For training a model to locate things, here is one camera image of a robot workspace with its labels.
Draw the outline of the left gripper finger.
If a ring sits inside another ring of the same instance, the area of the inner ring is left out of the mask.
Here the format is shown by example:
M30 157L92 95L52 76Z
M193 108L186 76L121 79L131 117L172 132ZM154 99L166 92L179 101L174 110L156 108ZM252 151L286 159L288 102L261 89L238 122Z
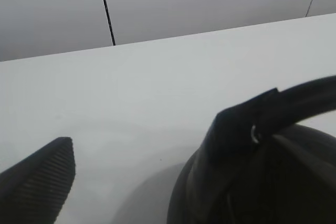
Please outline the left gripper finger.
M1 172L1 223L55 223L75 175L69 137L56 138Z

